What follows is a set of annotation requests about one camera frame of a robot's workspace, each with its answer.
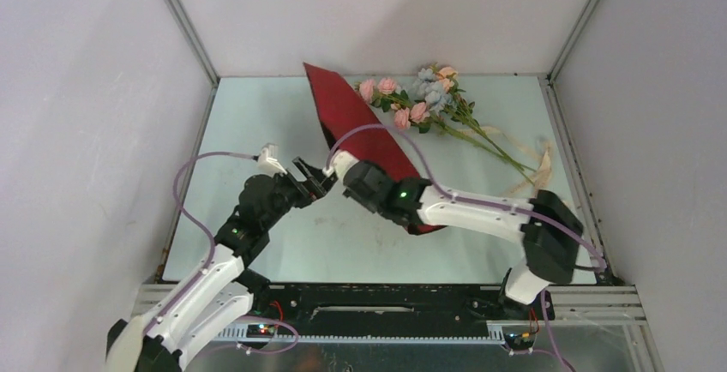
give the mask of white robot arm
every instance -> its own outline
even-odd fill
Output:
[[[530,305],[548,285],[573,278],[578,243],[527,215],[537,209],[582,235],[582,224],[555,194],[541,190],[534,199],[495,198],[422,178],[395,182],[378,165],[346,151],[338,151],[330,166],[326,173],[343,181],[344,195],[397,224],[456,226],[521,245],[525,258],[511,269],[504,285],[505,300],[515,306]]]
[[[131,370],[182,371],[222,329],[247,314],[260,288],[246,278],[252,273],[246,267],[268,244],[268,230],[293,207],[323,197],[337,180],[345,196],[399,225],[456,226],[522,245],[525,258],[506,275],[499,299],[514,316],[527,314],[548,285],[569,283],[573,277],[578,243],[527,216],[537,211],[582,234],[580,222],[550,192],[540,191],[533,199],[493,198],[422,178],[394,181],[378,165],[345,151],[337,152],[325,171],[295,159],[306,176],[299,182],[277,162],[275,146],[263,148],[255,159],[272,176],[255,175],[245,182],[239,204],[214,238],[210,259],[142,316],[141,355]],[[126,327],[126,321],[119,321],[111,329],[109,350]]]

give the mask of blue flower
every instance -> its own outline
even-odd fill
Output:
[[[444,85],[441,82],[427,82],[425,92],[430,93],[436,91],[438,93],[444,93]]]
[[[419,70],[418,77],[422,81],[436,81],[436,75],[431,68],[422,68]]]
[[[433,90],[429,93],[427,93],[426,98],[424,100],[427,103],[427,106],[430,108],[430,111],[434,113],[439,113],[442,109],[444,109],[445,106],[452,103],[452,95],[449,93],[441,93],[439,91]]]
[[[409,95],[413,96],[415,99],[423,99],[424,95],[427,94],[427,86],[430,83],[427,81],[422,81],[421,79],[416,79],[414,83],[412,84],[412,90],[407,91]]]

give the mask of black metal plate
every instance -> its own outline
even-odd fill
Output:
[[[514,319],[497,302],[496,285],[291,283],[271,284],[264,294],[260,309],[277,301],[302,335],[475,338],[488,336],[486,321]],[[533,308],[543,319],[539,305]]]

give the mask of white tabletop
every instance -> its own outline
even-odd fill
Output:
[[[397,79],[403,85],[412,80]],[[533,147],[543,138],[556,141],[536,77],[462,76],[460,86],[467,91],[467,99],[477,102],[474,115],[481,124],[496,126]],[[393,123],[391,112],[375,111],[384,123]],[[463,141],[433,131],[426,135],[415,130],[410,133],[442,184],[500,195],[521,181],[511,166]],[[279,160],[292,171],[295,167],[291,161],[296,156],[313,166],[323,166],[328,147],[307,79],[223,79],[200,153],[257,154],[269,142],[279,145]],[[419,167],[413,151],[404,142],[400,145]],[[517,160],[536,166],[505,141],[502,145]],[[245,180],[256,173],[260,172],[251,161],[204,159],[195,167],[184,205],[216,233],[236,205]],[[557,149],[548,189],[580,210]],[[270,231],[270,244],[251,268],[273,281],[499,284],[505,272],[522,257],[519,245],[484,233],[449,227],[419,237],[408,235],[401,227],[344,198],[342,191],[337,183],[330,194],[312,206],[290,211]],[[182,217],[163,279],[178,281],[185,277],[206,250],[202,232]],[[590,265],[583,248],[578,263]],[[576,271],[574,283],[593,284],[595,278],[592,273]]]

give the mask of red cloth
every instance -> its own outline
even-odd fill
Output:
[[[374,112],[358,96],[343,77],[330,70],[304,63],[313,92],[318,119],[328,147],[346,132],[371,123],[380,123]],[[421,177],[394,138],[385,129],[368,129],[351,136],[340,149],[361,160],[376,163],[394,180]],[[420,235],[441,229],[441,226],[409,225],[409,233]]]

